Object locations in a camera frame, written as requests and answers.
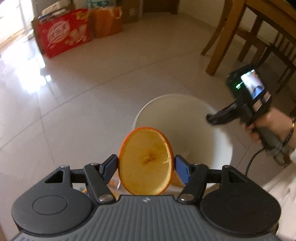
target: doorway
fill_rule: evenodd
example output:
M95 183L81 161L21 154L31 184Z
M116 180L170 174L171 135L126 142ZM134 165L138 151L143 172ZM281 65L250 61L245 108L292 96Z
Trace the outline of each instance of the doorway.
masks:
M0 45L30 30L31 0L0 0Z

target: bracelet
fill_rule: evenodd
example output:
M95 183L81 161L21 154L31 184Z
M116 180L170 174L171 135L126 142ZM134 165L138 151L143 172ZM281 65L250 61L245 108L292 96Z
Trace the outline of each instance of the bracelet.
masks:
M289 133L288 137L284 140L284 142L283 142L283 146L285 146L285 145L288 144L288 142L290 141L290 139L291 139L291 137L292 137L292 135L293 135L293 132L294 132L294 127L295 127L295 122L296 122L296 120L295 120L294 117L291 117L291 118L292 118L292 128L291 128L291 130L290 130L290 133Z

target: wooden table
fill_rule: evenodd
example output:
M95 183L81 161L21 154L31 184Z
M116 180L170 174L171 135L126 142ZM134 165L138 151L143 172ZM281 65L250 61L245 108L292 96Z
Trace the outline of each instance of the wooden table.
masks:
M265 21L284 33L296 45L296 10L287 2L284 0L233 0L229 17L206 69L209 75L214 75L219 67L247 7L259 16L251 30L254 35L257 35L262 21ZM245 43L239 59L246 55L249 48L249 43Z

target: floor tile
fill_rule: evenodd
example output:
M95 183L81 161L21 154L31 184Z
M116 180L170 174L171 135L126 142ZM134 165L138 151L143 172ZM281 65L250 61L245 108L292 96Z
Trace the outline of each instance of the floor tile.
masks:
M245 173L250 159L261 148L262 146L260 144L252 142L237 169L240 172ZM271 156L267 156L266 152L263 151L259 153L253 160L249 169L248 178L262 186L275 177L283 169L284 168L279 166Z
M24 91L23 79L5 75L5 85L0 88L0 149L40 118L36 93Z
M244 128L240 125L239 123L239 119L234 120L228 124L225 125L226 129L232 133L233 135L235 135L240 142L244 145L244 147L246 149L249 148L252 140L249 137L249 135L246 133L246 131L244 130Z
M230 165L237 168L242 158L246 154L247 148L240 142L240 140L233 134L229 134L233 145L232 160Z
M1 60L5 65L3 74L11 73L39 53L40 51L35 39L26 40L25 38L21 38L15 41L6 47L5 50L1 50Z
M47 75L46 79L46 85L42 86L37 92L41 116L46 115L61 104L53 92L52 87L48 84L52 80L51 76Z
M40 120L0 150L0 223L8 240L17 234L13 202L55 168Z
M196 97L219 110L233 102L233 97L222 79L213 78L205 72L205 60L206 56L195 51L157 64L190 89Z
M117 35L93 39L52 59L45 57L44 72L52 80L48 86L58 102L155 61L200 49L204 35L210 35L189 17L153 16L125 25Z
M156 65L132 71L60 106L42 120L57 165L82 168L118 154L140 109L167 93L190 93Z

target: gray ribbed surface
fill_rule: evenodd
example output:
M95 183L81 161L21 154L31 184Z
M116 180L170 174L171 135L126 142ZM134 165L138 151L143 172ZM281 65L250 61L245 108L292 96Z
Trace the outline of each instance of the gray ribbed surface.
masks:
M278 240L267 234L252 239L229 237L207 224L196 207L177 203L172 196L121 196L100 206L92 218L70 234L40 238L20 233L15 241L152 241L152 240Z

